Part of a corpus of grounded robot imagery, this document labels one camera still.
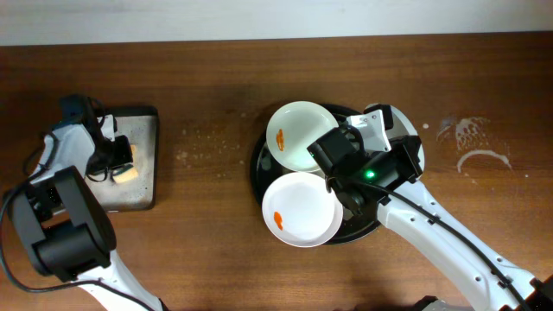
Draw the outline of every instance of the black plate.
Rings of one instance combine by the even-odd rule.
[[[361,114],[358,111],[343,106],[331,104],[323,104],[322,106],[333,114],[338,124],[345,123],[346,117]],[[264,132],[257,140],[250,161],[251,186],[253,187],[253,193],[259,206],[261,206],[265,191],[267,191],[270,184],[278,177],[287,173],[291,173],[291,171],[280,165],[269,152]],[[366,215],[353,216],[351,212],[344,209],[344,219],[342,220],[340,229],[326,244],[352,242],[373,232],[379,225],[380,223],[371,217]]]

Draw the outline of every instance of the black cable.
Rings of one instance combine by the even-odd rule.
[[[6,213],[6,211],[8,210],[8,207],[10,206],[10,203],[11,201],[18,195],[20,194],[23,189],[34,179],[40,177],[42,174],[44,174],[45,171],[47,171],[47,167],[48,165],[50,164],[51,162],[51,159],[53,158],[53,153],[50,153],[50,156],[48,157],[48,161],[47,161],[47,165],[41,165],[39,171],[30,176],[29,178],[27,178],[24,182],[20,183],[19,185],[17,185],[13,190],[11,190],[7,196],[4,198],[4,201],[3,201],[3,204],[2,204],[2,209],[0,209],[0,265],[2,265],[2,269],[4,271],[4,273],[6,274],[6,276],[8,277],[8,280],[13,283],[16,287],[18,287],[19,289],[23,290],[23,291],[26,291],[28,293],[34,293],[34,294],[38,294],[38,293],[47,293],[47,292],[52,292],[52,291],[55,291],[55,290],[61,290],[61,289],[70,289],[70,288],[74,288],[74,287],[78,287],[78,286],[81,286],[81,285],[96,285],[96,286],[99,286],[101,287],[102,289],[106,289],[110,292],[112,292],[113,294],[115,295],[119,295],[123,298],[126,298],[130,301],[133,301],[135,303],[137,303],[138,305],[140,305],[141,307],[145,308],[146,310],[148,311],[155,311],[153,308],[151,308],[150,306],[148,306],[146,303],[144,303],[143,301],[140,301],[138,300],[137,298],[131,296],[131,295],[127,295],[117,289],[114,289],[114,288],[111,288],[109,287],[108,285],[102,283],[100,280],[90,280],[90,281],[78,281],[78,282],[71,282],[71,283],[66,283],[66,284],[61,284],[61,285],[57,285],[57,286],[52,286],[52,287],[46,287],[46,288],[30,288],[28,287],[27,285],[21,283],[19,280],[17,280],[17,278],[14,276],[14,274],[11,272],[10,270],[10,267],[8,266],[8,263],[6,261],[6,258],[5,258],[5,255],[3,253],[3,243],[2,243],[2,223],[3,223],[3,217]]]
[[[52,164],[52,161],[55,158],[55,153],[58,151],[58,144],[59,144],[60,140],[58,139],[58,137],[52,131],[49,131],[49,132],[46,132],[46,133],[41,133],[40,134],[40,139],[44,139],[45,136],[52,137],[52,140],[53,140],[52,150],[50,151],[50,155],[48,155],[48,159],[46,160],[46,162],[44,164],[38,163],[38,166],[39,167],[43,166],[44,168],[48,169],[50,167],[50,164]],[[36,148],[35,150],[33,150],[33,152],[27,158],[25,158],[25,160],[23,161],[23,174],[25,176],[30,175],[27,168],[29,167],[29,164],[31,163],[31,161],[33,161],[33,159],[35,159],[36,155],[38,155],[43,149],[44,149],[44,147],[40,146],[40,147]]]
[[[23,160],[23,174],[25,176],[29,176],[30,173],[29,171],[27,170],[27,168],[29,168],[29,164],[31,163],[31,161],[33,161],[33,159],[35,159],[35,157],[43,150],[44,148],[42,146],[38,147],[37,149],[33,150],[33,152],[25,158],[25,160]]]
[[[102,121],[99,122],[99,127],[100,129],[102,128],[102,126],[104,125],[104,121],[105,121],[105,106],[104,106],[104,103],[102,103],[101,101],[95,99],[95,98],[91,98],[89,97],[88,100],[90,100],[90,102],[94,102],[96,103],[96,105],[102,110]]]
[[[407,204],[408,206],[413,207],[413,209],[415,209],[416,211],[418,211],[419,213],[421,213],[425,217],[428,217],[428,219],[431,219],[432,221],[434,221],[435,224],[441,226],[442,228],[444,228],[449,233],[453,234],[456,238],[458,238],[461,242],[463,242],[466,246],[468,246],[468,248],[470,248],[472,251],[474,251],[474,253],[476,253],[476,255],[493,271],[493,274],[495,274],[498,277],[498,279],[509,289],[511,294],[515,297],[515,299],[520,304],[520,307],[525,311],[532,311],[532,309],[530,308],[530,306],[528,306],[528,304],[526,303],[524,298],[519,294],[517,289],[515,289],[512,286],[511,281],[501,272],[501,270],[499,270],[498,267],[496,267],[495,264],[493,264],[493,262],[476,245],[473,244],[473,242],[471,242],[468,238],[463,236],[460,232],[456,231],[453,227],[451,227],[450,225],[443,222],[440,219],[440,217],[432,215],[431,213],[426,211],[424,208],[422,208],[421,206],[419,206],[417,203],[413,202],[412,200],[409,200],[409,199],[405,198],[404,196],[402,196],[401,194],[398,194],[395,191],[386,189],[385,187],[381,187],[381,186],[378,186],[378,185],[373,185],[373,184],[368,183],[366,181],[361,181],[361,180],[354,179],[352,177],[341,176],[341,175],[335,175],[335,176],[332,176],[332,177],[328,177],[327,178],[327,183],[329,183],[332,179],[344,179],[344,180],[348,180],[352,183],[355,183],[355,184],[358,184],[358,185],[361,185],[361,186],[369,187],[373,190],[378,190],[382,193],[394,196],[394,197],[400,199],[403,203]]]
[[[102,181],[107,180],[107,175],[108,175],[108,169],[107,169],[107,168],[104,168],[104,179],[103,179],[103,180],[99,181],[99,180],[97,180],[97,179],[94,179],[94,178],[92,178],[92,177],[90,176],[90,174],[86,174],[86,177],[87,177],[89,180],[93,181],[93,182],[102,182]]]

